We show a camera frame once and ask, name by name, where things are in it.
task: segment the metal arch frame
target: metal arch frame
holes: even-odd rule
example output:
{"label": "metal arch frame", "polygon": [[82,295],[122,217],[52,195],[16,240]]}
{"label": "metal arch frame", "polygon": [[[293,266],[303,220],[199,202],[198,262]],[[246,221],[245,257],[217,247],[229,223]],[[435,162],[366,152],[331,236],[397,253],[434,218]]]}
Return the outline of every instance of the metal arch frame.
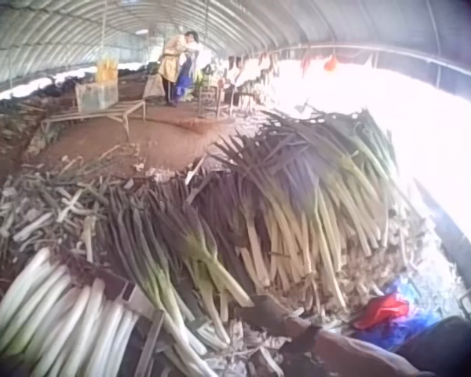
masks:
{"label": "metal arch frame", "polygon": [[[260,29],[260,32],[263,35],[265,35],[267,38],[270,39],[270,42],[271,42],[271,44],[274,45],[274,47],[277,47],[279,45],[279,43],[277,42],[277,39],[274,37],[275,32],[271,31],[268,28],[268,25],[265,22],[262,21],[264,19],[270,20],[270,18],[268,17],[268,14],[265,11],[263,11],[262,8],[259,6],[261,4],[259,1],[252,2],[252,4],[251,4],[251,6],[253,6],[254,9],[257,12],[244,12],[243,10],[240,9],[240,7],[236,6],[235,4],[232,4],[232,6],[230,6],[230,9],[229,9],[220,0],[212,0],[212,1],[214,1],[219,6],[223,6],[224,9],[227,10],[227,12],[230,12],[231,15],[233,15],[235,17],[238,17],[241,20],[243,20],[243,17],[240,16],[239,13],[244,13],[245,16],[247,16],[249,18],[249,20],[247,22],[253,23],[255,25],[255,27]],[[279,30],[279,29],[277,31],[280,32],[283,35],[284,38],[286,38],[285,33],[282,33],[281,30]],[[257,31],[257,30],[254,30],[254,33],[256,33],[257,35],[260,34],[259,31]],[[264,44],[264,47],[266,49],[269,47],[268,43],[265,40],[263,40],[263,44]]]}
{"label": "metal arch frame", "polygon": [[[436,19],[434,17],[433,7],[431,6],[431,2],[429,0],[425,0],[425,5],[427,6],[427,11],[429,14],[429,19],[431,20],[431,24],[434,30],[434,38],[436,40],[436,51],[438,52],[438,57],[441,57],[441,42],[440,42],[440,35],[438,34],[438,27],[436,26]],[[437,66],[436,71],[436,80],[434,86],[436,88],[440,88],[441,82],[441,66]]]}
{"label": "metal arch frame", "polygon": [[[151,8],[150,6],[147,6],[146,8],[144,8],[145,13],[150,13],[152,16],[157,16],[158,14],[153,13],[152,10],[153,10],[153,8]],[[195,10],[196,10],[195,15],[192,15],[192,13],[190,13],[186,8],[179,8],[179,9],[176,10],[176,12],[178,14],[180,14],[180,16],[179,17],[173,17],[173,20],[177,23],[183,23],[184,24],[184,22],[186,20],[193,18],[195,21],[198,21],[198,22],[195,22],[195,24],[190,23],[190,25],[194,25],[194,26],[196,24],[199,24],[199,26],[204,25],[204,12],[203,11],[201,12],[200,8],[195,8]],[[217,31],[218,35],[222,35],[220,38],[224,41],[225,46],[233,44],[234,42],[237,43],[240,46],[244,46],[245,38],[249,38],[250,35],[246,35],[246,37],[238,38],[237,34],[235,34],[235,32],[233,30],[231,30],[230,33],[227,33],[227,31],[224,30],[224,28],[223,28],[224,25],[221,22],[222,22],[222,20],[214,19],[214,20],[212,20],[211,27],[214,30]],[[211,42],[212,44],[215,44],[213,38],[211,38],[210,40],[212,41]]]}
{"label": "metal arch frame", "polygon": [[415,59],[423,60],[427,63],[434,63],[441,67],[452,69],[456,72],[462,73],[471,77],[471,68],[466,67],[464,64],[456,63],[450,59],[444,57],[438,57],[430,53],[423,53],[414,49],[404,49],[400,47],[390,47],[385,45],[374,45],[374,44],[363,44],[363,43],[349,43],[349,42],[317,42],[309,45],[298,44],[290,47],[283,47],[281,49],[275,49],[271,53],[280,53],[289,49],[365,49],[366,51],[374,51],[378,53],[395,53],[405,57],[413,57]]}

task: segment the dirt floor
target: dirt floor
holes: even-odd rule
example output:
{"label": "dirt floor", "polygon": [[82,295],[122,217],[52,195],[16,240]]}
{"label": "dirt floor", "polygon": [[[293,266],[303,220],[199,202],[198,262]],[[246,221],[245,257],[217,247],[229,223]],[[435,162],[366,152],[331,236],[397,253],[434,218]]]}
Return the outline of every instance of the dirt floor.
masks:
{"label": "dirt floor", "polygon": [[[182,170],[204,156],[220,137],[233,133],[233,120],[197,119],[196,112],[193,104],[180,104],[178,108],[148,105],[146,121],[138,114],[132,115],[130,144],[133,147],[105,173],[132,177],[146,175],[151,168]],[[111,119],[91,119],[69,126],[58,141],[32,162],[53,168],[63,158],[66,161],[80,156],[84,163],[91,163],[115,146],[126,144],[122,124]]]}

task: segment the wooden bench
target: wooden bench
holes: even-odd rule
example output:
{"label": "wooden bench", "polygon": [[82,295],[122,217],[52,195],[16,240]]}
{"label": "wooden bench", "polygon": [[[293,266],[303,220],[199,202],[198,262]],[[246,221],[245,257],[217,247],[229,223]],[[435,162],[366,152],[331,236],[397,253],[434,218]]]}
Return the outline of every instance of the wooden bench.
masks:
{"label": "wooden bench", "polygon": [[97,112],[79,112],[79,110],[73,109],[67,112],[61,112],[60,114],[50,116],[42,120],[42,129],[47,132],[50,128],[51,123],[67,122],[69,120],[84,120],[92,118],[109,118],[116,122],[120,122],[124,126],[126,131],[127,141],[130,140],[129,136],[129,114],[135,112],[138,108],[143,108],[143,120],[146,120],[146,103],[144,100],[138,101],[123,101],[117,102],[109,108],[100,110]]}

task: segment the red object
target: red object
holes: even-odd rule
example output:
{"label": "red object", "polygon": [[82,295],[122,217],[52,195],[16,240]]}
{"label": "red object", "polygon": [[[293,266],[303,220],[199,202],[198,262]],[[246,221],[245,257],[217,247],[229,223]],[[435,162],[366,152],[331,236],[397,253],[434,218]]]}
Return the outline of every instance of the red object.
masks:
{"label": "red object", "polygon": [[335,55],[333,55],[329,59],[329,61],[327,61],[324,64],[324,70],[327,71],[327,72],[333,72],[335,69],[337,69],[337,64],[338,64],[337,57],[335,57]]}
{"label": "red object", "polygon": [[368,302],[365,314],[354,323],[354,327],[359,330],[366,330],[381,322],[404,317],[408,314],[409,309],[408,302],[398,300],[396,293],[377,297]]}

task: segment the plastic bag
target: plastic bag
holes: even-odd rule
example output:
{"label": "plastic bag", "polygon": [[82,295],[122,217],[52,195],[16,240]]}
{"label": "plastic bag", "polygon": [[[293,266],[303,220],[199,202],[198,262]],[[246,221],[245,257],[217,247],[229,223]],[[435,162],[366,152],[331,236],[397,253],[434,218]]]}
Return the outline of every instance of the plastic bag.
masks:
{"label": "plastic bag", "polygon": [[149,75],[147,85],[144,88],[143,98],[147,97],[165,97],[164,85],[161,75]]}

